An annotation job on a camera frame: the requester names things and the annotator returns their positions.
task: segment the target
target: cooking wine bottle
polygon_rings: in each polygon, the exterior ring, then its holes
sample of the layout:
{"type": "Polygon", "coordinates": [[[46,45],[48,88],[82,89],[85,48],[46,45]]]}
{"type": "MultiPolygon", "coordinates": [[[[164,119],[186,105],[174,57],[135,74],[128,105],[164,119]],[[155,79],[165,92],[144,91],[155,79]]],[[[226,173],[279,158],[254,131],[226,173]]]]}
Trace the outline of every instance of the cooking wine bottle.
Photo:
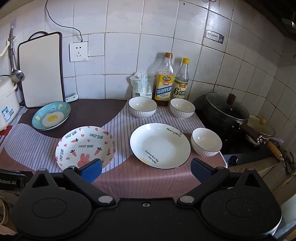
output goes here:
{"type": "Polygon", "coordinates": [[[165,53],[165,58],[158,67],[154,95],[154,100],[158,106],[167,106],[170,99],[170,93],[174,81],[172,58],[172,53],[165,53]]]}
{"type": "Polygon", "coordinates": [[[188,75],[188,64],[190,59],[183,58],[182,66],[176,75],[174,81],[173,95],[172,98],[185,98],[185,92],[188,85],[189,75],[188,75]]]}

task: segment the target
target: black pot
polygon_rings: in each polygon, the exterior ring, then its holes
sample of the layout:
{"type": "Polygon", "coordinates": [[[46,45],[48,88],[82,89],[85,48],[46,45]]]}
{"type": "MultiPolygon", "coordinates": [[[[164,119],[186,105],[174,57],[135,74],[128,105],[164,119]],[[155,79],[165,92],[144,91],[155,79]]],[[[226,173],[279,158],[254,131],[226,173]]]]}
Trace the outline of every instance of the black pot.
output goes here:
{"type": "Polygon", "coordinates": [[[261,143],[261,134],[247,124],[250,116],[248,110],[234,101],[235,98],[234,94],[226,96],[218,92],[207,93],[202,105],[205,117],[210,123],[226,131],[237,133],[241,129],[255,142],[261,143]]]}

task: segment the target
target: white cutting board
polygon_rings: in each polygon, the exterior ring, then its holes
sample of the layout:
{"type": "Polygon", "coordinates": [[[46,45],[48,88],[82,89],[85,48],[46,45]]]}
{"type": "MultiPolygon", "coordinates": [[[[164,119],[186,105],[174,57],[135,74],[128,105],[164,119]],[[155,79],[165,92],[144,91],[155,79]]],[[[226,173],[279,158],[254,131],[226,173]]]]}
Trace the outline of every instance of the white cutting board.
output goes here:
{"type": "Polygon", "coordinates": [[[25,75],[22,89],[27,108],[65,101],[61,39],[61,33],[54,32],[19,45],[19,64],[25,75]]]}

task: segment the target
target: screw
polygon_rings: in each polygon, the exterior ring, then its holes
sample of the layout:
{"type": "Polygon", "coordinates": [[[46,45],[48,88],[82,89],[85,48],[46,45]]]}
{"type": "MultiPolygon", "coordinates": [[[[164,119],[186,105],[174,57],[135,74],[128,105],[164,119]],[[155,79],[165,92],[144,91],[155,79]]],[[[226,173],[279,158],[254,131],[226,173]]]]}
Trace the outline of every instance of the screw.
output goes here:
{"type": "Polygon", "coordinates": [[[192,196],[182,196],[180,197],[180,201],[184,203],[192,203],[194,201],[194,197],[192,196]]]}
{"type": "Polygon", "coordinates": [[[108,195],[101,196],[98,198],[98,201],[101,203],[111,203],[113,201],[113,197],[110,197],[108,195]]]}

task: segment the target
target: plate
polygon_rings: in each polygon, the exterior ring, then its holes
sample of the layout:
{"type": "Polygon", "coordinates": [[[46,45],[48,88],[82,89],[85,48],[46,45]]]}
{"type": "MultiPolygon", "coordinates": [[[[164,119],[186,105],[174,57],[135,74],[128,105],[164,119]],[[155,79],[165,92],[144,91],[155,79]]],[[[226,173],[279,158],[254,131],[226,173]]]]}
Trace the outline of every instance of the plate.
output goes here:
{"type": "Polygon", "coordinates": [[[190,143],[181,131],[161,123],[138,127],[131,135],[130,146],[141,162],[158,169],[183,165],[191,152],[190,143]]]}
{"type": "Polygon", "coordinates": [[[39,130],[49,129],[64,121],[71,112],[71,106],[63,101],[50,103],[39,109],[32,118],[32,125],[39,130]]]}
{"type": "Polygon", "coordinates": [[[68,117],[69,117],[69,116],[67,116],[62,122],[58,123],[56,126],[50,127],[50,128],[48,128],[48,129],[43,129],[43,131],[49,131],[49,130],[52,130],[52,129],[54,129],[54,128],[60,126],[61,124],[63,124],[63,123],[66,121],[66,119],[68,119],[68,117]]]}
{"type": "Polygon", "coordinates": [[[115,152],[115,140],[108,131],[96,126],[83,126],[68,132],[59,140],[55,159],[62,170],[71,165],[82,167],[95,158],[100,158],[102,168],[105,168],[115,152]]]}

